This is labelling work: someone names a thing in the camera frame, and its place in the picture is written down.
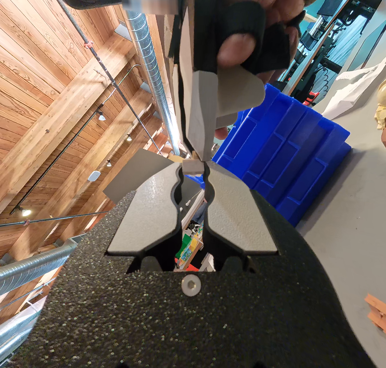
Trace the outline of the tan brick model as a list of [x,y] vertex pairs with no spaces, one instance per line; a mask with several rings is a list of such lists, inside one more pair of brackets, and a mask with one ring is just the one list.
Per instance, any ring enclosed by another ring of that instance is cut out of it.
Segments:
[[377,129],[384,130],[386,128],[386,80],[378,87],[377,102],[374,120],[377,123]]

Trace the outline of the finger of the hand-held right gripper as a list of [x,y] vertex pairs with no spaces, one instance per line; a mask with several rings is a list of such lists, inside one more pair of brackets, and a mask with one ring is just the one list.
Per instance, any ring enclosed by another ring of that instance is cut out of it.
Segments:
[[194,66],[194,10],[186,6],[180,28],[179,49],[175,53],[172,83],[175,99],[175,111],[181,143],[188,152],[193,147],[188,140],[188,127],[191,114],[191,95]]
[[201,161],[209,161],[216,128],[218,77],[213,72],[192,75],[190,108],[186,114],[186,137]]

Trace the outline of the black ceiling light rail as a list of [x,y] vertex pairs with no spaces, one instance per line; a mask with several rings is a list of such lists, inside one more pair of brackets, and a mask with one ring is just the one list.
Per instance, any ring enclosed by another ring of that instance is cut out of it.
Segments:
[[32,184],[32,186],[27,190],[24,196],[17,202],[17,204],[10,211],[9,215],[13,215],[16,211],[23,211],[21,204],[26,200],[26,198],[31,194],[31,192],[37,187],[37,185],[41,182],[41,180],[46,176],[48,171],[57,163],[57,161],[61,158],[61,156],[66,152],[66,150],[70,147],[70,145],[75,141],[75,139],[80,135],[80,133],[85,129],[85,127],[90,123],[90,121],[96,116],[103,116],[102,108],[104,103],[100,103],[99,106],[95,109],[95,111],[91,114],[91,116],[87,119],[87,121],[81,126],[78,132],[69,140],[69,142],[64,146],[64,148],[60,151],[60,153],[55,157],[52,163],[42,172],[42,174],[36,179],[36,181]]

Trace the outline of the silver ventilation duct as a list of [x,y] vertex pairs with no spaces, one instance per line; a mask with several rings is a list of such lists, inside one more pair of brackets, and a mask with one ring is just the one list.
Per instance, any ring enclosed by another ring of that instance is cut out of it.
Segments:
[[144,13],[135,11],[126,11],[123,8],[121,11],[130,38],[134,44],[140,63],[142,65],[148,86],[160,112],[163,124],[166,128],[172,150],[176,156],[179,156],[179,139],[172,123],[172,114],[167,103],[161,71],[158,65],[146,15]]
[[0,268],[0,294],[6,294],[32,280],[59,268],[82,240],[67,239],[64,244],[45,253],[16,261]]

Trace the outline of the brown ribbed brick piece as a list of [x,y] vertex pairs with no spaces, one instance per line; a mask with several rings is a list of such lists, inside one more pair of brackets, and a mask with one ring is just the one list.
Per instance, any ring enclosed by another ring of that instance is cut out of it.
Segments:
[[370,308],[368,318],[377,328],[386,333],[386,304],[371,294],[367,294],[365,301]]

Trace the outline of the white tan clip brick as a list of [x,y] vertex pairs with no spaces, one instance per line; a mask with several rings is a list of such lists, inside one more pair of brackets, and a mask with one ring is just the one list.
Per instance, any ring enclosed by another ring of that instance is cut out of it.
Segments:
[[204,162],[201,161],[196,151],[192,151],[192,157],[182,161],[182,171],[184,175],[200,176],[205,172]]

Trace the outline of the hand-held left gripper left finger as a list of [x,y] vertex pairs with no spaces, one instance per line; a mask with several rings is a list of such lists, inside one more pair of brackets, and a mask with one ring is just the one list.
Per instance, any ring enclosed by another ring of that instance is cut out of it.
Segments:
[[179,200],[182,163],[172,163],[151,176],[136,190],[107,253],[143,256],[165,240],[182,241]]

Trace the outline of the grey desk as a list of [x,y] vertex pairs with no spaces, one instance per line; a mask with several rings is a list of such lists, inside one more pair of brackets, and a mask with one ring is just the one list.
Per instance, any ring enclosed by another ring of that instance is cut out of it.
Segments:
[[324,266],[357,338],[385,367],[385,333],[375,327],[365,297],[385,302],[385,146],[374,114],[385,70],[348,113],[335,121],[350,132],[346,156],[297,229]]

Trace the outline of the black board with wooden edge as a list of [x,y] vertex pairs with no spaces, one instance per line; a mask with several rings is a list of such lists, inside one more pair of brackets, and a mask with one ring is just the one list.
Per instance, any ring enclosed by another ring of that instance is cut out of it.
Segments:
[[174,161],[141,148],[107,184],[103,193],[117,204],[129,192],[137,190],[143,182],[171,164]]

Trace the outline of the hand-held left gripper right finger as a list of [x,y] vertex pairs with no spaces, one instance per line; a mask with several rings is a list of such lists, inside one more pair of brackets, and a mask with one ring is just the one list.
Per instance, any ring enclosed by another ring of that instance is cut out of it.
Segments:
[[238,255],[277,253],[262,213],[248,186],[214,162],[205,163],[205,228]]

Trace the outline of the stack of blue plastic bins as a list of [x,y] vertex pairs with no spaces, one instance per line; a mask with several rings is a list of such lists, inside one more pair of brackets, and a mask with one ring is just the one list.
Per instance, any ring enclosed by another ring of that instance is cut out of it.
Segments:
[[350,132],[269,84],[238,113],[212,160],[258,192],[296,227],[350,152]]

